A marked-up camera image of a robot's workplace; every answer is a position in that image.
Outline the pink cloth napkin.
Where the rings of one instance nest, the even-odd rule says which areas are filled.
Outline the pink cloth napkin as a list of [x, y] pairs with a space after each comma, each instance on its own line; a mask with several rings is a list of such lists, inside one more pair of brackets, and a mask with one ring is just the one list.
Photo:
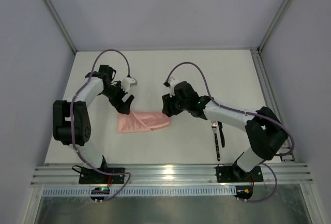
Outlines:
[[162, 112], [130, 111], [120, 114], [117, 124], [118, 133], [146, 132], [170, 126], [170, 118]]

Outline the black handled fork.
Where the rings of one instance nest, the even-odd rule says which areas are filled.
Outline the black handled fork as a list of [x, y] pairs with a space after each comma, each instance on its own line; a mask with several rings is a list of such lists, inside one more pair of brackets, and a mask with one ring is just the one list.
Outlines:
[[217, 137], [217, 123], [215, 121], [212, 121], [211, 127], [212, 127], [212, 131], [214, 133], [217, 161], [220, 161], [220, 152], [219, 152], [219, 144], [218, 144], [218, 137]]

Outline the black handled knife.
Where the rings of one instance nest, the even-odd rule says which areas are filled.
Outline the black handled knife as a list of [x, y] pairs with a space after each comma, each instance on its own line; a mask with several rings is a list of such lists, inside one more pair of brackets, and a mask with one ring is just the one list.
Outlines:
[[225, 148], [225, 138], [224, 138], [224, 134], [223, 134], [223, 125], [222, 122], [217, 122], [218, 124], [218, 129], [219, 129], [219, 134], [220, 134], [220, 140], [221, 140], [221, 146], [222, 148]]

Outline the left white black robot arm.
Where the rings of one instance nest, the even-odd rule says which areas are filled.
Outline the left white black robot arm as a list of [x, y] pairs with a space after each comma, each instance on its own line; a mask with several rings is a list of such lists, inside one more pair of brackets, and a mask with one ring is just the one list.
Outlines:
[[105, 176], [111, 173], [105, 157], [97, 152], [90, 141], [92, 128], [88, 107], [96, 97], [102, 95], [118, 113], [128, 115], [134, 100], [129, 90], [138, 84], [130, 75], [115, 81], [115, 75], [115, 69], [100, 65], [98, 71], [85, 76], [84, 84], [71, 100], [57, 100], [53, 103], [53, 138], [73, 149], [83, 162], [83, 168]]

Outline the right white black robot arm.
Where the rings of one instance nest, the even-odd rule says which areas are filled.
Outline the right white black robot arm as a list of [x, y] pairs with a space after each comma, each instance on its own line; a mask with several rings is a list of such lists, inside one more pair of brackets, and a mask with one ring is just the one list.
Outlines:
[[232, 165], [232, 173], [239, 182], [248, 179], [260, 163], [272, 160], [289, 137], [268, 107], [249, 112], [222, 105], [211, 96], [199, 96], [191, 84], [174, 78], [168, 79], [164, 86], [169, 89], [162, 96], [162, 112], [166, 116], [186, 111], [195, 118], [221, 122], [246, 133], [250, 146]]

